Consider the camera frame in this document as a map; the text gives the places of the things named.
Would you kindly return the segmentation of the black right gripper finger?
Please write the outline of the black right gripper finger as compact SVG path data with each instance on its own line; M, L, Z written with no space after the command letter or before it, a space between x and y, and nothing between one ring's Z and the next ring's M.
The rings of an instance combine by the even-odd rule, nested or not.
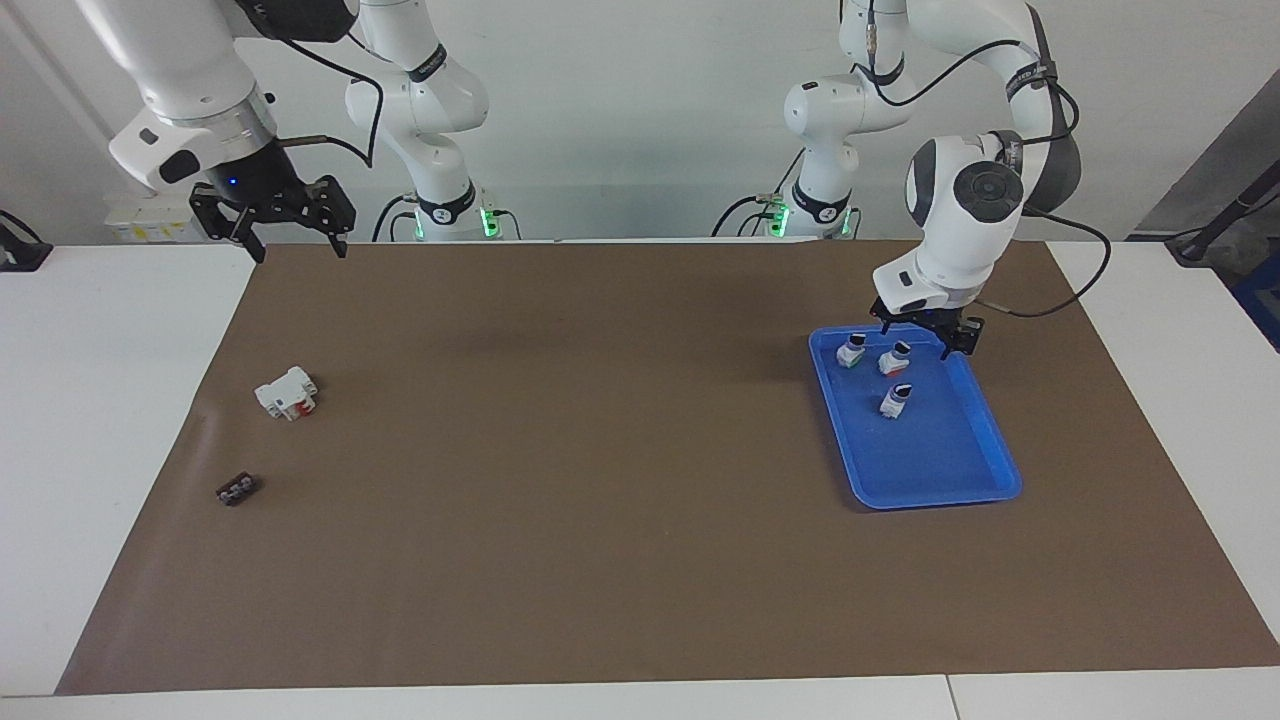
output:
M334 254L346 259L347 236L355 229L357 211L338 179L323 176L305 184L294 205L294 223L324 234Z
M189 208L210 240L233 243L255 263L265 263L266 249L253 231L257 211L252 206L227 201L210 183L195 183L189 192Z

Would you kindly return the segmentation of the white power strip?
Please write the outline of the white power strip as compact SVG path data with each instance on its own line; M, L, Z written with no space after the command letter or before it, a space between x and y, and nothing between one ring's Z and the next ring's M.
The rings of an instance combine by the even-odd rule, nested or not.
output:
M132 195L106 197L102 225L123 243L204 243L209 237L200 229L184 196L157 195L141 199Z

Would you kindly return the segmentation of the blue plastic tray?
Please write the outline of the blue plastic tray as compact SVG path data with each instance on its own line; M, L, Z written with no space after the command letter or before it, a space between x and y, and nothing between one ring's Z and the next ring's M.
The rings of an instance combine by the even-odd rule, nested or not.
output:
M844 369L835 355L850 333L867 336L867 351ZM883 377L877 360L897 341L911 345L910 365ZM925 509L1004 502L1021 493L1021 474L966 357L942 359L945 346L931 332L836 325L813 331L808 347L847 483L863 505ZM913 386L901 416L881 416L886 392L901 383Z

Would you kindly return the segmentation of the white circuit breaker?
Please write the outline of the white circuit breaker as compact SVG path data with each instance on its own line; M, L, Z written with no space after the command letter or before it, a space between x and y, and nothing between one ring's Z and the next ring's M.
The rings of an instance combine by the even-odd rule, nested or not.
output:
M316 395L317 384L301 366L292 366L282 377L253 392L259 405L271 418L288 421L310 416L316 407Z

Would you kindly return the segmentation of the black table clamp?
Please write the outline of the black table clamp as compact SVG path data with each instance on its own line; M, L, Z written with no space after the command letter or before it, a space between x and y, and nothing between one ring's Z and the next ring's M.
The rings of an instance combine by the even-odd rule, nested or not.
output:
M26 222L0 209L0 273L36 272L52 250Z

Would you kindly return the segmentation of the black stand pole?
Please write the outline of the black stand pole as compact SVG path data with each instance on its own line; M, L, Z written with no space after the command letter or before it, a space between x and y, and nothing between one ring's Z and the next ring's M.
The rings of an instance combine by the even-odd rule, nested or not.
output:
M1167 238L1166 246L1183 266L1197 266L1204 260L1210 247L1239 220L1266 209L1280 199L1280 158L1272 161L1256 179L1230 201L1204 225L1178 232Z

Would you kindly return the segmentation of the blue box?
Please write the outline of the blue box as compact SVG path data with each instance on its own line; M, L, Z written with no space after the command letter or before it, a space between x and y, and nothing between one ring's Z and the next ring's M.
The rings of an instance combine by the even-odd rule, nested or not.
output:
M1231 296L1280 354L1280 250L1230 288Z

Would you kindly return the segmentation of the brown table mat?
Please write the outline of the brown table mat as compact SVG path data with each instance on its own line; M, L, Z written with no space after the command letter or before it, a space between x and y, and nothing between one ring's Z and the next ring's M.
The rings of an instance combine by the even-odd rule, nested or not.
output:
M901 251L275 247L58 692L1280 665L1079 307L973 361L1018 498L859 505L806 341Z

